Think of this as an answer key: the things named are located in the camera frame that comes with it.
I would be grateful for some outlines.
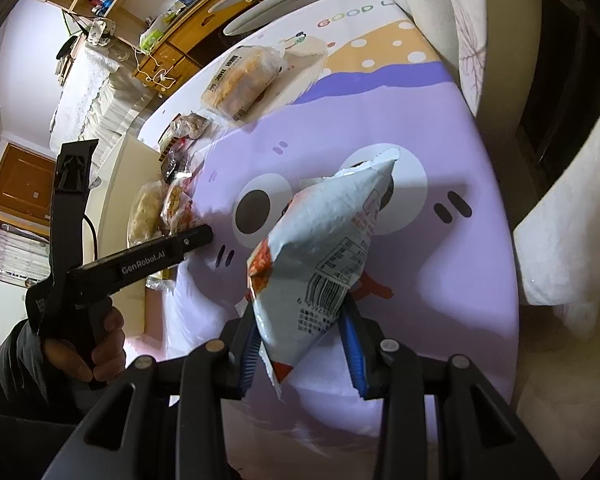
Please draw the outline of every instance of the curtain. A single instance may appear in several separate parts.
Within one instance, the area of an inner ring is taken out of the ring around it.
[[[49,276],[48,244],[0,230],[0,280],[25,286]]]

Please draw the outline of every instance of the white snack package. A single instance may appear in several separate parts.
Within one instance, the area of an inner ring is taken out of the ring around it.
[[[294,196],[249,257],[260,355],[276,389],[335,323],[344,296],[360,278],[399,154],[391,148],[316,179]]]

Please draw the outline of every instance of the barcode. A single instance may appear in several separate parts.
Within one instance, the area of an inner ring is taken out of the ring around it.
[[[340,308],[346,293],[346,287],[332,282],[316,272],[306,287],[304,302],[311,306],[319,306],[328,314],[334,316]]]

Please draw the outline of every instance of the finger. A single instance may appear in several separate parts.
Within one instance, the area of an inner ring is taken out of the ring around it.
[[[115,307],[111,307],[111,311],[107,314],[104,319],[104,330],[107,332],[113,332],[125,325],[125,318],[122,313]]]
[[[86,383],[93,379],[93,374],[87,363],[82,360],[75,350],[62,344],[57,339],[45,339],[42,343],[42,351],[55,368],[63,371],[68,376]]]
[[[102,343],[91,352],[93,364],[102,365],[122,352],[125,344],[125,333],[122,330],[109,332]]]
[[[125,369],[126,352],[123,350],[112,360],[107,361],[104,364],[96,366],[93,369],[93,377],[96,380],[104,382],[110,381],[115,378],[118,374],[122,373]]]

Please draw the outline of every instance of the white polka dot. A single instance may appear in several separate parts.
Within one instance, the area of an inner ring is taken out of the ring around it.
[[[417,50],[416,52],[411,52],[407,56],[407,59],[411,63],[422,63],[425,59],[427,59],[427,56],[424,52],[420,52]]]

